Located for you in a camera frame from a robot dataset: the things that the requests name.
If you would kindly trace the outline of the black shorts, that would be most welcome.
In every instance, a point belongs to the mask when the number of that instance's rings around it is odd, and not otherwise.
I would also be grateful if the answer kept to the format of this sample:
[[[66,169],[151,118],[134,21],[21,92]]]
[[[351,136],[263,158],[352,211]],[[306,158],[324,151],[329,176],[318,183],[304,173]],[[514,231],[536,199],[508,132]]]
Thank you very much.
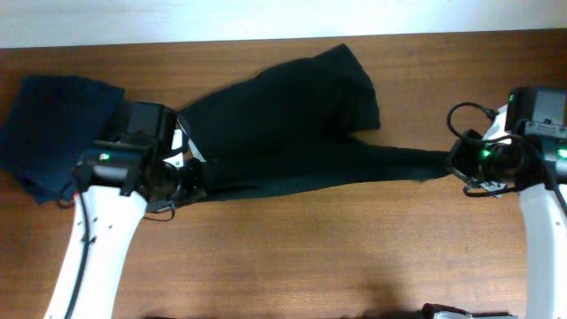
[[[208,201],[268,198],[350,183],[429,181],[446,154],[366,144],[380,128],[374,85],[345,45],[272,66],[183,108]]]

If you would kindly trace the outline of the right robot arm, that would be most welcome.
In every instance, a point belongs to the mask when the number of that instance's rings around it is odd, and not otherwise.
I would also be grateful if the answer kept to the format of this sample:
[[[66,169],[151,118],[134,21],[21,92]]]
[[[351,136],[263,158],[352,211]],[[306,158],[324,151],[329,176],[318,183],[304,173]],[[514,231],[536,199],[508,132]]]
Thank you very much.
[[[527,252],[528,318],[566,319],[566,92],[519,87],[491,126],[456,132],[447,171],[470,198],[516,193]]]

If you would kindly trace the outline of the folded navy blue garment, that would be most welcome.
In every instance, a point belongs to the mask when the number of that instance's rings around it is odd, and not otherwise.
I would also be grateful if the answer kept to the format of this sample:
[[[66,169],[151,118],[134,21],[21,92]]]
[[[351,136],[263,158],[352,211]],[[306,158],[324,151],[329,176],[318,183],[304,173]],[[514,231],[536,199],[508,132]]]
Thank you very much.
[[[76,190],[73,168],[124,96],[123,88],[79,76],[24,78],[1,125],[1,168],[39,205],[70,201]]]

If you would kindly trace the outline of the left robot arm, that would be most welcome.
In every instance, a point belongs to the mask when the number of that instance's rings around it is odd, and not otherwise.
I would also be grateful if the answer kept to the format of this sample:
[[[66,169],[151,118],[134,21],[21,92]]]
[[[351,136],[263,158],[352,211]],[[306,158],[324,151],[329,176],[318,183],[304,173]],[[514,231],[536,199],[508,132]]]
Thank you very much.
[[[90,145],[74,169],[74,224],[48,318],[109,318],[128,248],[147,214],[173,214],[205,196],[190,125],[164,105],[135,102],[126,124]]]

